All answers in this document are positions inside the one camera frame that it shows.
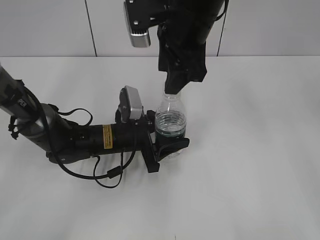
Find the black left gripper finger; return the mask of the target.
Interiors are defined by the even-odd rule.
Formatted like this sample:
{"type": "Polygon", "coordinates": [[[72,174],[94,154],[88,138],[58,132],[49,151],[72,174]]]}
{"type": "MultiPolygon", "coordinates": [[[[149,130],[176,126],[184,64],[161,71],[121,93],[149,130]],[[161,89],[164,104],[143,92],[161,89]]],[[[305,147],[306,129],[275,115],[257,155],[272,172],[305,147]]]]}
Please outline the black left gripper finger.
{"type": "Polygon", "coordinates": [[[164,138],[155,141],[157,159],[164,159],[178,151],[187,148],[190,144],[189,138],[164,138]]]}

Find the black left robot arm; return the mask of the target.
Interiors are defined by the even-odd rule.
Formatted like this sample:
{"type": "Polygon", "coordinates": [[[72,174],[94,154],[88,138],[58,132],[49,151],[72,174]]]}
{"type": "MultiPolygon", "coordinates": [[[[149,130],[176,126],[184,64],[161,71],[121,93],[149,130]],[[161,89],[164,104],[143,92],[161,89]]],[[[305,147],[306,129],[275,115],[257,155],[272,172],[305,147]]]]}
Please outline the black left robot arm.
{"type": "Polygon", "coordinates": [[[8,130],[12,138],[24,136],[43,149],[54,164],[72,164],[101,155],[137,151],[142,153],[147,171],[158,172],[160,161],[189,146],[183,133],[161,136],[156,131],[155,112],[144,111],[138,90],[125,86],[113,124],[81,125],[67,119],[52,104],[40,103],[21,80],[0,70],[0,107],[10,115],[8,130]]]}

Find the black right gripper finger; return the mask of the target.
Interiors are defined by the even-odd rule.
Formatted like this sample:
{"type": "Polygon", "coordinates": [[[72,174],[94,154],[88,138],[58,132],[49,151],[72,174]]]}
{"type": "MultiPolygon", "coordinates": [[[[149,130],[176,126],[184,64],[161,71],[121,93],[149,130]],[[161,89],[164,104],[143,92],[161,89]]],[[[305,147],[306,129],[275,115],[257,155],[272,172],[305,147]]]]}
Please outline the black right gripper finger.
{"type": "Polygon", "coordinates": [[[177,95],[189,83],[188,73],[188,69],[168,68],[164,92],[168,95],[177,95]]]}

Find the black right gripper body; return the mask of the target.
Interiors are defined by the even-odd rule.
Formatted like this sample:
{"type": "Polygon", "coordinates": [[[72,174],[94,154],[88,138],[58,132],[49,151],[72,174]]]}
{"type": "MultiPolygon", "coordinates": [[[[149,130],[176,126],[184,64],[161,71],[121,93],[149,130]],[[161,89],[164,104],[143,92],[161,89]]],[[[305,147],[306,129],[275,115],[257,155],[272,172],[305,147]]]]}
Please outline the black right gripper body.
{"type": "Polygon", "coordinates": [[[158,70],[167,83],[201,83],[206,74],[206,21],[163,21],[158,25],[158,70]]]}

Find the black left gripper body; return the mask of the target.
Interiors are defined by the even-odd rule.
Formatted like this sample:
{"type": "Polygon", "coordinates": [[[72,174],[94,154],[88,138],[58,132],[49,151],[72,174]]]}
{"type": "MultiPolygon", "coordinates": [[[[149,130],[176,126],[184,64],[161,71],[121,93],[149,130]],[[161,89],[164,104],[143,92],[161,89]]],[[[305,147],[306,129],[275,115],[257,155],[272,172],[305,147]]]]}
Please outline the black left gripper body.
{"type": "Polygon", "coordinates": [[[157,173],[160,164],[156,157],[156,150],[152,143],[151,134],[155,132],[155,111],[148,110],[138,120],[120,121],[120,112],[116,112],[116,123],[104,125],[102,138],[102,154],[116,154],[131,152],[135,155],[140,151],[147,171],[157,173]]]}

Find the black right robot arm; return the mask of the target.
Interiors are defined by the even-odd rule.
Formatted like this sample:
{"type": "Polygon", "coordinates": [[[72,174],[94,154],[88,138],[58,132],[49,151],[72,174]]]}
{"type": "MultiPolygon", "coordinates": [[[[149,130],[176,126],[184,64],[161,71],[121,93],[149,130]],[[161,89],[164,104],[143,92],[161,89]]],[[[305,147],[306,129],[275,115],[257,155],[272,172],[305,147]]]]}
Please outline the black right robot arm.
{"type": "Polygon", "coordinates": [[[166,72],[164,92],[178,94],[207,74],[206,41],[216,21],[227,12],[227,0],[171,0],[169,15],[158,26],[158,69],[166,72]]]}

